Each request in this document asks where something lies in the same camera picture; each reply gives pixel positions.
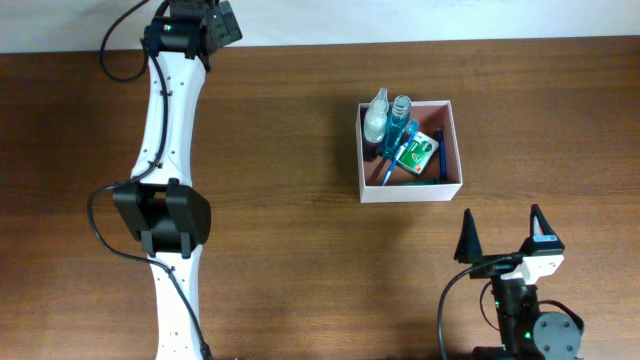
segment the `black bracket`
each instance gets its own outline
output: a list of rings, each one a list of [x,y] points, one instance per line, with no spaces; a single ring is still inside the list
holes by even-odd
[[[169,17],[164,13],[169,8]],[[200,59],[211,70],[209,57],[218,48],[242,39],[242,32],[228,1],[165,1],[151,24],[144,29],[144,40],[152,55],[161,51],[182,52],[187,59]]]
[[[142,250],[181,253],[191,257],[197,245],[204,245],[211,230],[209,202],[176,179],[168,185],[131,184],[114,190],[113,202]]]

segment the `cardboard box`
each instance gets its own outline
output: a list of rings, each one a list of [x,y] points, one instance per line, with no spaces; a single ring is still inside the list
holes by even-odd
[[[359,104],[356,114],[356,143],[358,148],[358,177],[361,203],[450,201],[462,187],[462,166],[458,153],[458,141],[453,124],[450,101],[418,101],[411,104],[411,118],[420,123],[420,131],[434,137],[436,129],[443,127],[447,159],[447,179],[439,185],[404,185],[420,180],[433,179],[440,174],[438,153],[418,177],[396,166],[386,186],[380,186],[391,161],[378,157],[366,162],[362,157],[362,123],[369,104]]]

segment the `wooden table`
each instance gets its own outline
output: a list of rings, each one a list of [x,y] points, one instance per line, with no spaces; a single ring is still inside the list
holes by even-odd
[[[583,316],[587,359],[636,359],[639,49],[626,37],[215,55],[192,156],[213,207],[200,299],[214,354],[436,359],[464,209],[485,252],[504,253],[539,203],[567,247],[540,298]],[[109,58],[132,73],[140,53]],[[148,75],[113,83],[96,53],[3,55],[0,72],[0,358],[154,358],[150,270],[107,253],[85,213],[89,192],[134,164]],[[452,202],[359,204],[354,114],[381,86],[452,101],[465,180]],[[97,212],[113,246],[141,253],[109,199]],[[500,344],[480,316],[483,285],[449,295],[452,353]]]

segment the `toothbrush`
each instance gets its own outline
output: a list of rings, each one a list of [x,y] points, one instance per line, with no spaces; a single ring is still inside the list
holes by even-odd
[[[411,135],[409,135],[409,139],[407,139],[407,141],[398,148],[398,151],[396,152],[396,156],[393,157],[393,161],[391,162],[389,169],[384,174],[384,179],[382,179],[382,186],[385,186],[387,184],[387,181],[389,181],[389,178],[391,177],[391,173],[393,172],[393,169],[396,167],[396,163],[400,159],[400,156],[402,156],[404,151],[409,147],[409,144],[411,144],[411,142],[413,141],[413,138],[416,137],[417,133],[418,131],[416,129],[416,131],[413,131]]]

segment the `black cable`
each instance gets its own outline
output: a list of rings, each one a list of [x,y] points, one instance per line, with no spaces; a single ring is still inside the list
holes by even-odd
[[[136,5],[134,5],[131,9],[129,9],[126,13],[122,14],[122,16],[120,16],[118,18],[118,20],[116,20],[113,25],[111,25],[111,27],[109,28],[109,30],[107,30],[107,33],[104,35],[104,38],[102,39],[102,44],[100,45],[100,66],[102,67],[102,71],[104,71],[105,75],[107,75],[107,77],[113,81],[117,81],[117,82],[130,82],[130,81],[134,81],[139,79],[142,75],[144,75],[144,72],[147,71],[147,66],[149,65],[149,58],[147,57],[147,54],[145,54],[145,52],[142,53],[142,56],[144,57],[143,59],[143,63],[142,63],[142,68],[140,69],[140,71],[138,71],[137,74],[128,77],[128,78],[119,78],[117,76],[112,75],[109,70],[107,70],[106,65],[104,64],[104,50],[107,47],[107,41],[109,40],[109,37],[111,36],[111,33],[113,32],[113,30],[116,29],[116,27],[118,27],[118,25],[120,25],[120,23],[126,19],[129,15],[133,14],[136,10],[138,10],[139,8],[141,8],[142,6],[144,6],[144,4],[148,3],[149,0],[142,0],[139,3],[137,3]]]
[[[447,293],[449,293],[449,290],[451,290],[451,287],[453,287],[453,285],[456,282],[458,282],[458,280],[462,279],[463,277],[465,277],[466,275],[472,272],[475,272],[484,267],[499,263],[500,261],[511,260],[521,256],[522,255],[520,254],[505,255],[505,256],[500,256],[500,257],[491,259],[489,261],[486,261],[478,265],[471,266],[470,268],[463,270],[458,275],[456,275],[453,279],[451,279],[451,281],[449,281],[447,286],[445,286],[444,290],[442,290],[442,295],[440,295],[440,302],[438,303],[438,323],[437,323],[438,324],[437,325],[438,326],[438,345],[440,346],[440,354],[442,356],[442,360],[448,360],[447,350],[445,349],[445,346],[444,346],[444,337],[442,334],[442,313],[444,310],[444,300],[446,299]]]
[[[484,321],[487,322],[487,324],[489,324],[489,326],[491,326],[492,328],[494,328],[496,331],[500,331],[500,329],[498,329],[497,327],[495,327],[495,325],[493,325],[491,323],[491,321],[489,321],[489,319],[487,318],[487,314],[484,313],[484,306],[482,305],[482,300],[484,299],[484,293],[487,292],[487,288],[491,286],[491,281],[489,281],[488,283],[486,283],[484,285],[484,287],[482,288],[482,291],[480,292],[480,312],[482,313],[482,317],[484,318]]]
[[[195,312],[193,311],[193,308],[191,307],[191,304],[189,303],[189,300],[187,300],[186,296],[184,295],[184,292],[182,291],[182,288],[180,287],[180,284],[178,283],[175,275],[173,274],[174,268],[173,267],[170,268],[167,265],[165,265],[165,264],[163,264],[163,263],[161,263],[159,261],[155,261],[155,260],[151,260],[151,259],[147,259],[147,258],[144,258],[144,257],[135,256],[135,255],[131,255],[131,254],[126,254],[126,253],[123,253],[121,251],[118,251],[118,250],[112,248],[106,242],[106,240],[102,237],[102,235],[100,234],[100,231],[98,230],[98,226],[96,225],[95,218],[94,218],[94,215],[93,215],[93,205],[94,205],[95,200],[96,200],[96,198],[98,196],[100,196],[101,194],[104,194],[104,193],[106,193],[108,191],[117,190],[117,189],[122,188],[124,186],[128,186],[128,185],[135,184],[135,183],[139,182],[144,177],[146,177],[151,172],[153,172],[153,170],[156,167],[160,166],[160,160],[161,160],[162,155],[164,153],[164,148],[165,148],[166,141],[167,141],[167,128],[168,128],[168,124],[169,124],[169,98],[168,98],[168,92],[167,92],[167,84],[166,84],[165,79],[164,79],[164,74],[162,73],[162,69],[160,68],[160,64],[158,64],[158,60],[155,58],[155,56],[153,56],[151,54],[149,46],[144,42],[144,40],[140,39],[140,44],[142,45],[142,48],[144,50],[143,54],[144,54],[144,59],[145,59],[144,60],[144,64],[145,65],[143,66],[143,69],[137,75],[135,75],[133,77],[126,78],[126,79],[121,79],[121,78],[114,77],[106,69],[106,67],[104,66],[104,62],[103,62],[104,48],[105,48],[105,45],[106,45],[106,42],[107,42],[109,36],[111,35],[111,32],[113,32],[113,30],[118,26],[118,24],[120,24],[127,16],[131,15],[134,11],[136,11],[137,9],[142,7],[148,1],[149,0],[143,0],[140,3],[136,4],[133,8],[131,8],[129,11],[127,11],[123,16],[118,18],[118,20],[116,20],[116,22],[111,26],[111,28],[109,28],[109,30],[107,31],[107,34],[105,35],[104,40],[102,42],[102,46],[100,48],[100,65],[102,66],[102,69],[104,70],[104,73],[110,79],[118,81],[118,82],[129,82],[129,81],[133,81],[133,80],[139,78],[140,76],[142,76],[142,74],[144,74],[144,71],[146,70],[146,66],[148,64],[147,54],[149,55],[149,57],[151,58],[151,61],[153,62],[153,65],[154,65],[156,71],[158,72],[158,77],[160,78],[160,85],[161,85],[161,88],[162,88],[163,113],[162,113],[162,135],[161,135],[161,139],[160,139],[160,145],[158,147],[158,151],[156,152],[156,156],[155,156],[154,161],[153,162],[149,162],[149,168],[147,170],[145,170],[144,172],[142,172],[139,175],[136,175],[136,176],[132,177],[129,180],[126,180],[126,181],[121,182],[121,183],[116,183],[116,184],[113,184],[113,185],[108,185],[108,186],[102,187],[102,188],[94,191],[93,193],[91,193],[91,195],[89,195],[89,199],[87,200],[87,215],[89,217],[89,225],[91,227],[91,230],[93,231],[94,235],[98,238],[100,243],[107,250],[109,250],[109,252],[111,252],[112,254],[114,254],[116,256],[122,257],[124,259],[137,261],[137,262],[143,262],[143,263],[147,263],[147,264],[150,264],[150,265],[157,266],[157,267],[161,268],[165,273],[167,273],[167,275],[169,276],[169,279],[171,280],[171,282],[173,283],[173,286],[176,289],[176,292],[178,293],[178,296],[180,296],[180,299],[182,299],[182,302],[184,303],[185,307],[187,308],[187,311],[189,312],[189,316],[190,316],[191,321],[193,322],[193,325],[194,325],[194,327],[196,329],[196,333],[197,333],[197,336],[198,336],[198,341],[200,343],[200,353],[201,353],[203,359],[206,360],[206,359],[210,359],[211,358],[211,349],[209,348],[209,345],[204,340],[204,336],[202,335],[202,329],[200,328],[200,324],[198,322],[198,318],[196,317]],[[166,0],[163,1],[163,3],[160,5],[160,7],[156,11],[156,13],[159,13],[159,12],[164,13],[164,11],[166,11],[166,4],[168,4],[168,1],[166,1]]]

